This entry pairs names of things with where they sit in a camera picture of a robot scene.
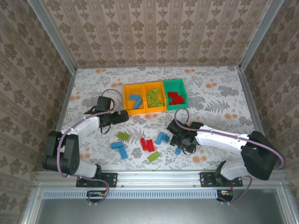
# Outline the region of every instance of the plastic bin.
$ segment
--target plastic bin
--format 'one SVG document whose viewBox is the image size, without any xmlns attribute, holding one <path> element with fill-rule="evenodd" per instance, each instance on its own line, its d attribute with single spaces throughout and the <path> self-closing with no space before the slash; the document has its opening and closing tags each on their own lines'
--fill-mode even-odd
<svg viewBox="0 0 299 224">
<path fill-rule="evenodd" d="M 146 113 L 166 111 L 167 110 L 167 104 L 166 104 L 166 95 L 165 95 L 163 82 L 143 83 L 143 86 L 144 86 L 143 98 L 145 99 Z M 161 104 L 163 104 L 163 106 L 149 107 L 148 103 L 147 103 L 147 100 L 146 100 L 146 95 L 149 92 L 152 92 L 156 88 L 159 89 L 157 99 L 160 100 L 160 102 L 161 102 Z"/>
<path fill-rule="evenodd" d="M 134 109 L 135 100 L 129 100 L 131 94 L 140 95 L 142 103 L 139 109 Z M 145 107 L 146 99 L 144 100 L 144 86 L 143 84 L 133 84 L 123 86 L 123 105 L 129 115 L 146 113 Z"/>
<path fill-rule="evenodd" d="M 181 107 L 188 108 L 188 96 L 182 79 L 164 80 L 163 85 L 167 101 L 167 110 L 176 110 Z M 168 92 L 178 92 L 178 95 L 184 99 L 183 104 L 169 105 L 169 103 L 172 102 L 172 98 L 168 98 Z"/>
</svg>

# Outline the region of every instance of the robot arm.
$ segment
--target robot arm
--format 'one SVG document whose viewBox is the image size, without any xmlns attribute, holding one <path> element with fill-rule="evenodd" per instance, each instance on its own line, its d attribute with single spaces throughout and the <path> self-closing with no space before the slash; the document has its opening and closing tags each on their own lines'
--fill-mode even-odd
<svg viewBox="0 0 299 224">
<path fill-rule="evenodd" d="M 225 178 L 233 180 L 239 176 L 252 175 L 260 180 L 268 180 L 277 161 L 277 156 L 262 147 L 255 146 L 244 140 L 234 140 L 230 137 L 221 136 L 212 132 L 220 132 L 229 135 L 235 135 L 241 138 L 253 140 L 266 146 L 274 146 L 260 133 L 253 131 L 252 134 L 233 134 L 215 130 L 202 123 L 192 122 L 190 126 L 178 123 L 186 128 L 198 129 L 203 131 L 187 131 L 177 125 L 173 120 L 167 130 L 173 137 L 171 145 L 177 145 L 179 148 L 193 153 L 197 145 L 213 146 L 230 151 L 238 157 L 232 161 L 223 161 L 219 164 L 215 178 L 218 182 Z"/>
<path fill-rule="evenodd" d="M 92 107 L 85 114 L 97 114 L 110 111 L 112 99 L 100 96 L 96 106 Z M 125 110 L 113 113 L 106 113 L 99 116 L 89 115 L 83 117 L 83 121 L 71 129 L 63 139 L 60 149 L 60 168 L 61 171 L 69 175 L 85 176 L 100 179 L 101 168 L 99 165 L 81 161 L 79 155 L 79 144 L 89 133 L 110 125 L 116 125 L 128 120 L 128 112 Z M 62 135 L 68 129 L 61 132 L 52 131 L 49 133 L 46 142 L 43 168 L 52 171 L 57 169 L 57 147 Z"/>
</svg>

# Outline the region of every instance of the wall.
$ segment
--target wall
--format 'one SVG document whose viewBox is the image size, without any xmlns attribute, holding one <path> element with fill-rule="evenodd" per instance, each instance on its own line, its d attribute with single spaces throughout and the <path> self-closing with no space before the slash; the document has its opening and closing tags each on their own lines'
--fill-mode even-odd
<svg viewBox="0 0 299 224">
<path fill-rule="evenodd" d="M 238 64 L 270 0 L 42 0 L 77 67 Z"/>
<path fill-rule="evenodd" d="M 70 74 L 26 0 L 0 1 L 0 223 L 17 223 Z"/>
<path fill-rule="evenodd" d="M 299 1 L 285 0 L 245 70 L 267 137 L 299 203 Z"/>
</svg>

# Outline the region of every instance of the floral tablecloth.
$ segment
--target floral tablecloth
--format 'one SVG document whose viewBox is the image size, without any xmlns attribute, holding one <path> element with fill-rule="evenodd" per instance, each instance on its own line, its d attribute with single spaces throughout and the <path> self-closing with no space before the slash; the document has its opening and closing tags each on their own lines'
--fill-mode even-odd
<svg viewBox="0 0 299 224">
<path fill-rule="evenodd" d="M 233 132 L 251 133 L 254 128 L 247 103 L 242 91 L 236 67 L 166 67 L 166 68 L 112 68 L 78 69 L 72 90 L 64 128 L 83 117 L 84 112 L 96 105 L 98 96 L 108 88 L 123 92 L 123 85 L 182 78 L 189 100 L 189 124 L 202 122 L 213 128 Z M 105 96 L 117 103 L 120 97 L 115 92 Z M 232 160 L 236 155 L 214 147 L 200 146 L 193 155 L 175 155 L 175 147 L 162 143 L 155 145 L 161 154 L 150 163 L 149 152 L 142 150 L 140 138 L 156 140 L 159 132 L 172 136 L 167 126 L 173 120 L 175 111 L 134 115 L 129 121 L 114 125 L 103 135 L 100 130 L 92 132 L 80 144 L 80 158 L 102 166 L 104 170 L 144 170 L 144 169 L 215 169 L 223 160 Z M 186 112 L 178 113 L 185 122 Z M 129 142 L 124 142 L 128 158 L 121 159 L 116 150 L 110 148 L 117 142 L 118 132 L 129 134 Z"/>
</svg>

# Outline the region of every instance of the red block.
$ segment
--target red block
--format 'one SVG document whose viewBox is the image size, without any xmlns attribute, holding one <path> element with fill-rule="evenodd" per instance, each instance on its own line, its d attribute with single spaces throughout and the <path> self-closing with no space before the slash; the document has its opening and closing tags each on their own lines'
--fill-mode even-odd
<svg viewBox="0 0 299 224">
<path fill-rule="evenodd" d="M 170 98 L 174 98 L 174 97 L 176 97 L 178 95 L 178 92 L 168 92 L 167 95 Z"/>
<path fill-rule="evenodd" d="M 141 139 L 140 139 L 140 142 L 141 142 L 141 145 L 142 145 L 142 149 L 143 149 L 144 151 L 147 151 L 147 150 L 148 150 L 148 147 L 147 147 L 147 145 L 146 145 L 145 139 L 144 139 L 144 138 L 141 138 Z"/>
<path fill-rule="evenodd" d="M 182 96 L 176 96 L 175 98 L 173 98 L 174 104 L 182 104 L 183 102 L 184 102 L 184 99 Z"/>
<path fill-rule="evenodd" d="M 154 148 L 153 140 L 152 139 L 146 140 L 146 143 L 148 144 L 149 153 L 154 152 L 155 148 Z"/>
</svg>

